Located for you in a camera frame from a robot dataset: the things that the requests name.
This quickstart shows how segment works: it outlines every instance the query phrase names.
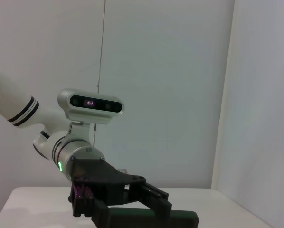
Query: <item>white backdrop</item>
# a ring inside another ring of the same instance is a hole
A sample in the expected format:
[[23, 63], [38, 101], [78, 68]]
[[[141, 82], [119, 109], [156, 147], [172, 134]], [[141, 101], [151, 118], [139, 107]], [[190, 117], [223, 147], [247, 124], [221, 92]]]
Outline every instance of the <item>white backdrop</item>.
[[237, 0], [215, 163], [216, 187], [284, 228], [284, 0]]
[[107, 0], [100, 92], [125, 112], [98, 125], [115, 167], [165, 187], [212, 180], [233, 0]]
[[[158, 186], [209, 187], [234, 0], [107, 0], [100, 92], [125, 113], [98, 126], [116, 168]], [[43, 105], [97, 91], [104, 0], [0, 0], [0, 71]], [[0, 117], [0, 209], [19, 186], [68, 185]]]

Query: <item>purple light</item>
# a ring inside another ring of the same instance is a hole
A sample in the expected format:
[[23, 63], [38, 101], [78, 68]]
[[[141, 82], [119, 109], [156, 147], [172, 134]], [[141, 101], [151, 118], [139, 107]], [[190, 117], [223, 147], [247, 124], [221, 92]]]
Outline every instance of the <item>purple light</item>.
[[84, 106], [85, 107], [92, 107], [92, 106], [94, 106], [94, 102], [92, 100], [85, 99], [84, 100]]

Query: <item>black bracket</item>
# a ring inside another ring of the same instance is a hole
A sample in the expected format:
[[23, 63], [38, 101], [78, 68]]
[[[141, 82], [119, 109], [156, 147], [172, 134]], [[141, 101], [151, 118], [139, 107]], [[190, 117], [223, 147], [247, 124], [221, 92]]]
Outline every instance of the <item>black bracket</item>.
[[[175, 222], [175, 218], [171, 217], [171, 213], [175, 212], [171, 211], [168, 193], [146, 183], [144, 177], [121, 173], [104, 160], [75, 158], [70, 175], [72, 188], [68, 200], [72, 203], [73, 215], [92, 217], [98, 228], [139, 227], [137, 224], [144, 225], [141, 227], [170, 228], [171, 222]], [[151, 210], [108, 208], [137, 201]], [[193, 226], [176, 227], [196, 228], [199, 219], [192, 213], [189, 216], [193, 218]]]

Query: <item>camera lens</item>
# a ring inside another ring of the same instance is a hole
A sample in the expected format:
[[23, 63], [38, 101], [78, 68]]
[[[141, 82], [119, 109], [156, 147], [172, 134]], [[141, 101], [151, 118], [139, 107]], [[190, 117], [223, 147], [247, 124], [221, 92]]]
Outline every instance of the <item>camera lens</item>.
[[106, 108], [106, 110], [110, 110], [111, 105], [110, 105], [109, 103], [107, 103], [107, 104], [105, 105], [105, 108]]
[[73, 99], [73, 100], [72, 100], [72, 103], [73, 103], [74, 106], [77, 106], [78, 103], [79, 103], [79, 101], [78, 101], [77, 99]]
[[94, 102], [92, 100], [85, 99], [84, 100], [84, 107], [93, 107]]

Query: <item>black stripe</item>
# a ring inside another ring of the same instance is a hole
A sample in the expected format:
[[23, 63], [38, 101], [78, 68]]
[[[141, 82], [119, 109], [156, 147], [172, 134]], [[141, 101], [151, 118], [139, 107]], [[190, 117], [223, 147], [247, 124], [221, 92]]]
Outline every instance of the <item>black stripe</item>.
[[56, 163], [56, 162], [55, 162], [55, 154], [56, 154], [57, 147], [61, 144], [61, 142], [62, 142], [62, 140], [63, 140], [64, 138], [65, 138], [65, 136], [63, 136], [62, 138], [60, 138], [60, 139], [56, 142], [56, 144], [53, 146], [53, 148], [52, 148], [51, 156], [52, 156], [52, 160], [53, 160], [54, 163]]
[[20, 111], [19, 114], [17, 114], [17, 115], [14, 116], [13, 118], [9, 119], [8, 121], [9, 121], [9, 122], [13, 122], [13, 121], [16, 121], [17, 119], [19, 119], [19, 118], [31, 107], [31, 105], [33, 104], [33, 102], [34, 102], [34, 98], [31, 97], [31, 100], [29, 101], [28, 105], [26, 105], [26, 107], [25, 107], [22, 111]]
[[24, 118], [22, 119], [21, 121], [19, 121], [18, 123], [15, 123], [13, 126], [20, 126], [22, 125], [23, 123], [25, 123], [30, 117], [32, 117], [32, 115], [37, 111], [38, 109], [38, 106], [39, 106], [39, 103], [37, 102], [36, 106], [32, 109], [32, 111]]
[[49, 135], [45, 131], [40, 132], [45, 138], [49, 139]]
[[34, 149], [36, 149], [36, 151], [39, 153], [39, 155], [41, 155], [43, 158], [46, 158], [47, 160], [49, 160], [47, 157], [45, 157], [40, 151], [38, 151], [38, 149], [36, 148], [36, 146], [34, 144], [32, 144]]
[[57, 167], [58, 167], [58, 159], [59, 159], [59, 157], [60, 157], [60, 153], [62, 152], [62, 150], [64, 149], [64, 147], [66, 147], [68, 144], [73, 143], [73, 142], [75, 142], [75, 141], [83, 141], [83, 142], [86, 142], [85, 140], [73, 140], [73, 141], [67, 142], [67, 144], [64, 144], [64, 145], [61, 147], [61, 149], [60, 149], [60, 151], [58, 152], [58, 154], [57, 154], [57, 162], [56, 162]]

